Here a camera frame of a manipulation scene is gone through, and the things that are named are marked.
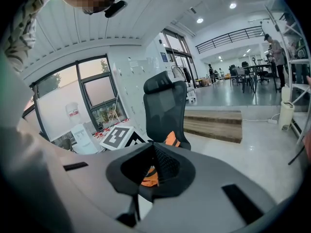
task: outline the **orange cushion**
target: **orange cushion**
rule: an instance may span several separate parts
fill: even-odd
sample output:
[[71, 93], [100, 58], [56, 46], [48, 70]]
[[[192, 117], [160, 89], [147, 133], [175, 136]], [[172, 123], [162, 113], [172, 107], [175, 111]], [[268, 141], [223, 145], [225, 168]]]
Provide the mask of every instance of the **orange cushion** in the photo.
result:
[[169, 135], [166, 137], [166, 140], [164, 141], [165, 144], [170, 145], [170, 146], [175, 146], [175, 147], [179, 147], [180, 145], [180, 141], [178, 141], [176, 139], [175, 133], [174, 131], [172, 131], [171, 133], [169, 133]]
[[[170, 146], [175, 146], [175, 147], [179, 147], [180, 145], [180, 141], [178, 141], [176, 139], [175, 133], [174, 131], [172, 131], [171, 133], [169, 133], [169, 135], [166, 137], [165, 139], [165, 144], [170, 145]], [[152, 167], [149, 169], [147, 177], [145, 177], [143, 179], [143, 181], [141, 182], [142, 185], [144, 186], [148, 186], [148, 187], [152, 187], [155, 185], [159, 185], [158, 183], [158, 177], [157, 177], [157, 172], [154, 172], [155, 168]]]
[[149, 169], [147, 177], [145, 177], [141, 183], [142, 185], [148, 187], [158, 185], [157, 172], [154, 171], [155, 169], [153, 167]]

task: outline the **wooden step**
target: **wooden step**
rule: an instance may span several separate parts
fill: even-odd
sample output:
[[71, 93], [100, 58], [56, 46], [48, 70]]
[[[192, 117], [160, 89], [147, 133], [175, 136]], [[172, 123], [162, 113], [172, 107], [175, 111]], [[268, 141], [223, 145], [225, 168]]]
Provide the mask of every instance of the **wooden step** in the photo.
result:
[[185, 110], [185, 119], [219, 122], [230, 124], [242, 124], [241, 111], [197, 111]]
[[185, 119], [184, 132], [227, 142], [241, 143], [242, 141], [240, 124]]

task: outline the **gray floor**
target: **gray floor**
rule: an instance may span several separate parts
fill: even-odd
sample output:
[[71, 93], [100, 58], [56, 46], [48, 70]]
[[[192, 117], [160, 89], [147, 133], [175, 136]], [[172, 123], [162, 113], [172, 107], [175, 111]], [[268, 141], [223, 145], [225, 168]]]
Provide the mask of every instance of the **gray floor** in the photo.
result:
[[297, 137], [292, 130], [281, 131], [267, 122], [242, 123], [240, 144], [185, 133], [191, 151], [223, 160], [264, 188], [280, 203], [299, 188], [305, 156], [292, 165], [287, 163], [296, 155]]
[[[245, 106], [245, 105], [280, 105], [281, 94], [276, 93], [274, 82], [271, 79], [269, 83], [263, 85], [258, 83], [257, 92], [251, 90], [249, 86], [245, 87], [245, 93], [242, 91], [242, 84], [231, 84], [230, 80], [224, 80], [223, 83], [201, 87], [195, 89], [197, 100], [194, 103], [187, 102], [186, 106]], [[299, 96], [299, 93], [293, 92], [293, 98]], [[296, 105], [309, 104], [307, 100], [299, 100]]]

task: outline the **white ceiling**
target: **white ceiling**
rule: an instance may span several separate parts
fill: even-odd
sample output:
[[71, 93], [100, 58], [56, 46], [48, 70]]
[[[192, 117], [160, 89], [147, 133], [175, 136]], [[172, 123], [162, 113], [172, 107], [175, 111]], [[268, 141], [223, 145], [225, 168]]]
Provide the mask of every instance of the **white ceiling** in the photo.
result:
[[50, 0], [37, 17], [36, 44], [29, 52], [28, 73], [61, 56], [111, 45], [148, 44], [198, 0], [125, 0], [128, 6], [115, 17], [85, 15], [62, 0]]
[[[235, 9], [230, 9], [232, 2], [237, 4]], [[193, 6], [196, 14], [187, 9], [172, 21], [172, 24], [181, 23], [193, 33], [227, 17], [238, 14], [248, 14], [265, 10], [267, 0], [198, 0]], [[203, 18], [202, 23], [197, 23], [198, 18]]]
[[[268, 44], [264, 43], [263, 44], [263, 49], [266, 51], [268, 49]], [[258, 44], [256, 45], [249, 45], [249, 46], [243, 46], [240, 48], [236, 48], [236, 49], [231, 49], [228, 51], [224, 51], [221, 53], [217, 53], [214, 55], [211, 55], [207, 58], [204, 58], [202, 61], [206, 64], [209, 63], [218, 63], [220, 62], [220, 59], [218, 58], [218, 56], [221, 56], [222, 60], [227, 61], [227, 60], [231, 60], [231, 59], [237, 59], [237, 58], [242, 58], [242, 57], [248, 57], [249, 55], [256, 55], [256, 54], [260, 54], [260, 50], [259, 50], [259, 46]]]

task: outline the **balcony railing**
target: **balcony railing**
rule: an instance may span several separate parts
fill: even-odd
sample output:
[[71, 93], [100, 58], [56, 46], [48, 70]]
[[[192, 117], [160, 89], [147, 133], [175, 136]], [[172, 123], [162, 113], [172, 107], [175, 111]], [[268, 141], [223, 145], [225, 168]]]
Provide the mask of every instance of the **balcony railing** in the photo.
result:
[[203, 42], [195, 47], [198, 49], [199, 53], [202, 53], [235, 41], [250, 39], [259, 36], [264, 37], [264, 32], [261, 26], [256, 26], [223, 34], [214, 39]]

